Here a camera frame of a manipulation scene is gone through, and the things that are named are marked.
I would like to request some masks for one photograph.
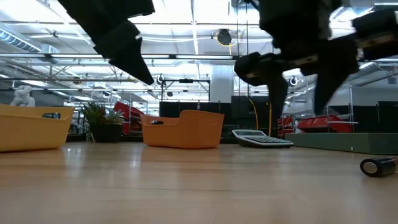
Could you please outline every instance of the orange basket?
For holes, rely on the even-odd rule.
[[[179,118],[141,115],[144,143],[148,146],[208,149],[220,144],[224,115],[185,110]],[[163,124],[151,124],[162,121]]]
[[[0,104],[0,152],[55,149],[65,144],[73,107],[22,107]],[[60,119],[43,118],[59,114]]]

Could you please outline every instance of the indoor warehouse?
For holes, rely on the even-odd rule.
[[[0,0],[0,223],[396,223],[397,14]]]

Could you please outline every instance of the wooden tabletop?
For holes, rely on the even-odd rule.
[[[69,143],[0,154],[0,223],[397,223],[398,175],[317,149]]]

